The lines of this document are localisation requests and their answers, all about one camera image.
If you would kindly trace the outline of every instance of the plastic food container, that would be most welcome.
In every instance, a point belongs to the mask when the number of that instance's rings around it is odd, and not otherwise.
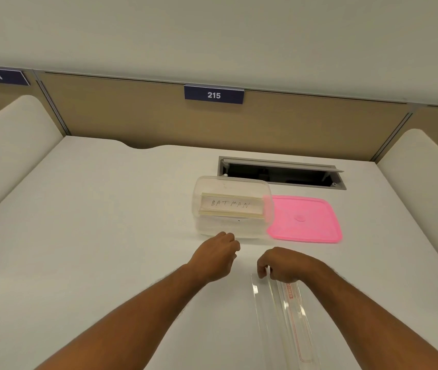
[[[274,220],[274,203],[263,180],[200,177],[193,190],[192,213],[201,234],[225,231],[237,238],[265,238]]]
[[[252,274],[252,286],[266,370],[319,370],[297,284]]]

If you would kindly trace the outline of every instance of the white desk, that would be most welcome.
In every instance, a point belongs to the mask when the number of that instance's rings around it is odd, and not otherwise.
[[[333,164],[347,190],[271,185],[333,207],[339,244],[244,241],[231,275],[201,291],[148,369],[262,369],[250,273],[273,245],[320,258],[438,348],[438,255],[377,166],[65,137],[0,204],[0,369],[36,366],[105,313],[188,261],[191,193],[218,156]],[[321,368],[358,365],[302,288]]]

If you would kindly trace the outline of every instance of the pink lid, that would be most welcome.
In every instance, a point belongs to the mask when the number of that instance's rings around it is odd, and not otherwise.
[[[342,240],[339,222],[327,201],[298,196],[272,196],[272,199],[275,217],[267,233],[274,239],[307,243]]]

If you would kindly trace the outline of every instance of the hairy arm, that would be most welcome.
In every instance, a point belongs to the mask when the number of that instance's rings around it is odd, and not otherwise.
[[[240,243],[219,233],[191,260],[131,298],[44,361],[37,370],[140,370],[186,304],[231,270]]]
[[[284,248],[268,250],[258,274],[304,282],[344,336],[363,370],[436,370],[438,351],[323,262]]]

